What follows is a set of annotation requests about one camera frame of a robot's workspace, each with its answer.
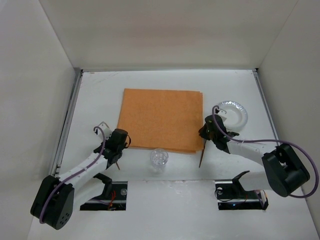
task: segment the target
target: metal frame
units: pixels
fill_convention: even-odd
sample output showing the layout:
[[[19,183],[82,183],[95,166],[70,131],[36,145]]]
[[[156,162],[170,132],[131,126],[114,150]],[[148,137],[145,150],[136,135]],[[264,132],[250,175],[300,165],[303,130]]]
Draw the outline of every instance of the metal frame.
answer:
[[[82,81],[82,76],[83,76],[83,70],[80,68],[74,68],[75,72],[75,77],[74,77],[74,83],[73,87],[71,90],[71,95],[70,95],[70,100],[68,103],[68,107],[66,110],[65,118],[64,118],[64,123],[58,143],[58,147],[49,171],[49,174],[52,176],[56,176],[60,172],[61,168],[61,163],[62,159],[64,157],[65,149],[66,149],[66,144],[67,144],[67,139],[69,135],[69,130],[72,122],[72,118],[74,116],[74,111],[76,108],[76,102],[80,90],[80,85]]]
[[[248,68],[212,68],[212,67],[110,67],[110,68],[84,68],[84,73],[101,73],[101,72],[132,72],[132,71],[179,71],[179,70],[250,70]]]
[[[260,96],[261,96],[262,101],[263,101],[264,109],[266,111],[266,114],[268,116],[269,122],[271,124],[271,128],[272,128],[272,132],[273,132],[274,138],[276,140],[278,140],[279,138],[278,138],[278,134],[277,134],[277,131],[276,131],[276,127],[275,127],[274,121],[272,119],[272,116],[271,116],[271,113],[270,113],[270,110],[269,110],[269,107],[268,107],[268,104],[267,104],[267,100],[266,100],[264,91],[263,91],[262,86],[261,86],[261,82],[260,82],[260,79],[259,79],[258,72],[257,72],[256,69],[253,69],[252,72],[253,72],[253,76],[254,76],[256,85],[258,86],[258,89],[259,89],[259,92],[260,92]]]
[[[62,160],[63,160],[63,156],[65,153],[65,148],[66,148],[66,144],[67,144],[67,140],[68,140],[69,130],[70,130],[72,118],[74,115],[76,102],[77,102],[77,98],[78,98],[78,94],[79,94],[79,90],[80,90],[80,85],[81,85],[81,81],[82,81],[82,76],[83,76],[84,72],[155,71],[155,70],[159,71],[159,70],[181,70],[181,69],[182,68],[172,68],[172,69],[169,69],[169,68],[166,68],[166,69],[164,69],[164,68],[163,69],[161,69],[161,68],[140,68],[140,69],[134,69],[134,68],[121,69],[121,68],[118,68],[118,69],[112,69],[112,70],[111,69],[108,69],[108,70],[107,69],[104,69],[104,70],[103,69],[91,69],[92,71],[90,71],[90,69],[75,68],[74,69],[75,79],[74,79],[74,84],[73,84],[73,88],[72,88],[71,95],[70,95],[70,101],[69,101],[67,112],[65,115],[65,120],[64,120],[62,132],[61,132],[60,139],[59,139],[59,144],[58,144],[56,154],[55,154],[54,160],[52,162],[49,174],[56,176],[60,172],[60,168],[61,168],[61,164],[62,164]],[[184,68],[184,69],[199,69],[199,70],[203,69],[204,70],[204,69],[212,69],[212,68]],[[271,117],[271,113],[270,113],[270,110],[269,110],[269,107],[267,104],[267,100],[266,100],[264,91],[263,91],[261,83],[260,83],[260,79],[259,79],[257,70],[254,68],[254,69],[252,69],[252,72],[253,72],[253,76],[254,76],[256,85],[258,87],[261,99],[263,101],[264,109],[267,113],[274,138],[278,140],[279,139],[278,134],[277,134],[273,119]]]

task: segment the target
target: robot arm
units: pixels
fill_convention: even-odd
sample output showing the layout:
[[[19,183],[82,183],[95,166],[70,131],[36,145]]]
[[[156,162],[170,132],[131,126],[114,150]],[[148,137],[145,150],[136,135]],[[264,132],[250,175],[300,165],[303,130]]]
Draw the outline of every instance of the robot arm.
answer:
[[[40,222],[59,230],[69,221],[73,209],[79,209],[82,204],[96,196],[107,197],[112,188],[112,179],[100,172],[121,158],[122,150],[128,147],[127,136],[126,131],[115,129],[105,142],[78,166],[58,177],[47,176],[32,204],[31,214],[40,219]]]
[[[214,116],[224,133],[232,138],[239,135],[235,132],[227,132],[222,118],[219,115]],[[245,171],[233,179],[228,179],[228,185],[233,185],[231,187],[233,190],[228,193],[229,198],[243,198],[248,193],[245,189],[272,189],[278,195],[287,197],[310,179],[309,172],[288,144],[276,146],[274,143],[230,141],[219,131],[212,115],[205,118],[205,125],[199,130],[199,135],[213,141],[218,149],[228,154],[240,155],[264,167],[264,172]]]

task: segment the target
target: white plate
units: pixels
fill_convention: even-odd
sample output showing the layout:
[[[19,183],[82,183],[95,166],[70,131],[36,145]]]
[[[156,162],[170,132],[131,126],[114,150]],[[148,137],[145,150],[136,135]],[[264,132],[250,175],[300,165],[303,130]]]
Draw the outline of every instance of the white plate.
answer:
[[[219,108],[226,111],[226,120],[223,122],[229,131],[239,133],[248,122],[247,110],[235,101],[223,101],[218,104]]]

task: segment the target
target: orange towel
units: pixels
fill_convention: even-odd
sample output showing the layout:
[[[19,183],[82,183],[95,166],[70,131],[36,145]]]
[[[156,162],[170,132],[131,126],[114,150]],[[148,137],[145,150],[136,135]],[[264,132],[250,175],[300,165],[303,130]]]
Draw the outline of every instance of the orange towel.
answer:
[[[203,95],[198,91],[124,89],[118,128],[131,147],[195,153],[204,147]]]

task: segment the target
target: wire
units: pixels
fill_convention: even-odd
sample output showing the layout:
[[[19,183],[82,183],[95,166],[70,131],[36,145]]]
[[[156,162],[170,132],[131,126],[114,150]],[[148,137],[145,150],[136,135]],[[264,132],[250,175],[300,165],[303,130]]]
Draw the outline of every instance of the wire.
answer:
[[[116,198],[116,191],[113,190],[113,192],[111,193],[111,201],[109,203],[109,206],[108,206],[108,210],[110,209],[110,207],[112,206],[112,202],[115,200]]]
[[[245,200],[240,204],[244,204],[247,200],[248,200],[248,195],[245,195]]]
[[[106,203],[104,201],[101,201],[101,200],[98,200],[98,199],[92,199],[93,201],[96,201],[96,202],[99,202],[100,204],[104,204],[104,205],[108,205],[109,206],[109,203]]]
[[[281,143],[281,144],[288,144],[292,147],[295,147],[296,149],[298,149],[300,152],[302,152],[306,158],[310,161],[312,167],[313,167],[313,170],[314,170],[314,174],[315,174],[315,182],[314,182],[314,187],[313,189],[308,193],[308,194],[305,194],[305,195],[302,195],[302,196],[296,196],[296,195],[292,195],[290,194],[289,196],[290,197],[293,197],[293,198],[297,198],[297,199],[305,199],[305,198],[308,198],[310,196],[312,196],[318,186],[319,186],[319,173],[318,173],[318,169],[317,169],[317,166],[315,164],[315,162],[313,161],[313,159],[311,158],[311,156],[304,150],[302,149],[302,147],[298,146],[297,144],[295,143],[292,143],[290,141],[284,141],[284,140],[276,140],[276,139],[258,139],[258,140],[239,140],[239,139],[235,139],[233,137],[230,137],[229,135],[227,135],[222,129],[221,127],[219,126],[219,124],[217,123],[217,120],[215,118],[215,115],[216,115],[216,110],[219,110],[219,106],[215,105],[213,108],[212,108],[212,118],[213,118],[213,122],[215,124],[215,126],[219,129],[219,131],[229,140],[232,140],[232,141],[235,141],[237,143],[266,143],[266,142],[271,142],[271,143]]]
[[[125,147],[125,149],[127,149],[127,148],[130,146],[130,144],[131,144],[131,137],[129,136],[129,134],[128,134],[128,138],[129,138],[129,143],[128,143],[128,146]]]
[[[267,195],[266,191],[265,190],[262,190],[262,191],[264,193],[265,198],[268,200],[268,195]]]
[[[98,159],[101,157],[102,153],[104,152],[105,150],[105,145],[106,145],[106,135],[104,133],[104,131],[99,127],[99,126],[95,126],[93,128],[93,131],[96,131],[96,130],[100,130],[101,131],[101,134],[102,134],[102,138],[103,138],[103,142],[102,142],[102,147],[101,147],[101,150],[99,152],[99,155],[88,165],[86,166],[85,168],[77,171],[76,173],[72,174],[71,176],[67,177],[65,180],[63,180],[62,182],[60,182],[53,190],[52,192],[50,193],[50,195],[48,196],[48,198],[46,199],[44,205],[43,205],[43,208],[41,210],[41,213],[40,213],[40,217],[39,217],[39,221],[41,224],[44,224],[43,222],[43,219],[44,219],[44,215],[45,215],[45,212],[46,212],[46,209],[48,207],[48,204],[50,202],[50,200],[52,199],[52,197],[55,195],[55,193],[59,190],[59,188],[67,181],[69,181],[70,179],[73,179],[74,177],[78,176],[79,174],[83,173],[84,171],[86,171],[86,169],[92,167],[97,161]]]
[[[218,198],[217,191],[218,191],[217,189],[214,191],[214,196],[215,196],[215,198],[216,198],[217,200],[219,200],[220,202],[226,203],[226,202],[229,202],[229,201],[231,201],[231,200],[234,199],[234,198],[231,198],[231,199],[229,199],[229,200],[221,200],[221,199]]]
[[[261,208],[264,209],[264,203],[262,202],[262,198],[259,196],[257,190],[253,190],[253,191],[261,204]]]

